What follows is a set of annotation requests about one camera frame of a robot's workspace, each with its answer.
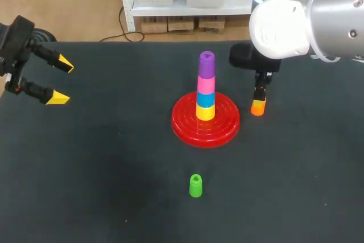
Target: red plastic base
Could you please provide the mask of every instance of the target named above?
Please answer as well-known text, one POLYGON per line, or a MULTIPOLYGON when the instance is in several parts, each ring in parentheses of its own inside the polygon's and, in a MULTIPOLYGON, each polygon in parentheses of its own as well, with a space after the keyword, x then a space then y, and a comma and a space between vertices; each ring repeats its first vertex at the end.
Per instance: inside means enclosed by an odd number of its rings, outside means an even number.
POLYGON ((215 93, 215 117, 201 121, 196 117, 197 93, 192 92, 178 100, 172 111, 172 128, 185 143, 211 148, 231 141, 239 131, 240 115, 231 99, 215 93))

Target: tabletop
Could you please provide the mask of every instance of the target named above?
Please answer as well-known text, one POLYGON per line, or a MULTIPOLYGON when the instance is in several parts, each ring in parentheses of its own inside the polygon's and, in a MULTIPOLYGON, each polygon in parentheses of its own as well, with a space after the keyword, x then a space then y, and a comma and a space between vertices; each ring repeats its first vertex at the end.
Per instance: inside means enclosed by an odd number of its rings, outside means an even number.
POLYGON ((33 57, 24 75, 71 99, 0 99, 2 241, 361 243, 364 65, 284 60, 254 117, 254 72, 229 65, 231 45, 48 44, 74 71, 33 57), (207 150, 170 121, 205 50, 241 114, 237 136, 207 150), (188 193, 195 173, 200 198, 188 193))

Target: cardboard box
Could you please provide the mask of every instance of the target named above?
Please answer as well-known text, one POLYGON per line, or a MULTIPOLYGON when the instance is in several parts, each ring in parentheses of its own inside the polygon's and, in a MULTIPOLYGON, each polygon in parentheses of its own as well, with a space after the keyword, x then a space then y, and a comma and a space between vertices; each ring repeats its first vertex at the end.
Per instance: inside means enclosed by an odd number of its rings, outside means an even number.
POLYGON ((142 21, 144 34, 163 34, 167 32, 166 17, 144 17, 142 21))
POLYGON ((215 15, 211 17, 199 17, 198 29, 205 32, 223 32, 225 28, 225 17, 215 15))
POLYGON ((168 17, 168 31, 193 31, 193 17, 168 17))

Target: cable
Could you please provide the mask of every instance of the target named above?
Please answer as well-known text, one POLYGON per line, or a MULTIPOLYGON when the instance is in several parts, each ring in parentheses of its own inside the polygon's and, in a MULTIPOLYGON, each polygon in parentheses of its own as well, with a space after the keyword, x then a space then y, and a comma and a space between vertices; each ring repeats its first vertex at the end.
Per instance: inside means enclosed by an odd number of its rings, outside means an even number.
POLYGON ((103 42, 103 41, 109 40, 109 39, 111 39, 111 38, 117 38, 117 37, 122 37, 122 36, 124 36, 124 37, 125 37, 125 39, 126 39, 127 41, 129 41, 129 42, 141 42, 141 41, 143 41, 143 40, 144 40, 144 38, 145 38, 146 36, 145 36, 145 34, 144 34, 144 33, 140 32, 140 31, 125 32, 125 30, 124 30, 124 28, 123 28, 123 24, 121 23, 121 14, 122 14, 123 10, 124 10, 124 6, 122 6, 122 7, 121 7, 121 9, 120 9, 120 11, 119 11, 119 17, 118 17, 118 18, 119 18, 119 24, 120 24, 120 28, 121 28, 122 34, 103 38, 103 39, 101 39, 99 42, 103 42), (129 34, 140 34, 140 35, 142 36, 142 38, 140 38, 139 40, 136 40, 136 41, 134 41, 134 40, 130 40, 130 39, 127 37, 129 34))

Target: purple ring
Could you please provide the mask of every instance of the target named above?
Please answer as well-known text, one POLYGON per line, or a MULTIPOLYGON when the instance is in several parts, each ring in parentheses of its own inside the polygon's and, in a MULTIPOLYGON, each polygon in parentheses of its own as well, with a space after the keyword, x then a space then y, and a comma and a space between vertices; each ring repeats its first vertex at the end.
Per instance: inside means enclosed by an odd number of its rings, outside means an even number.
POLYGON ((215 76, 215 54, 210 51, 204 51, 200 55, 200 67, 198 75, 202 79, 211 79, 215 76))

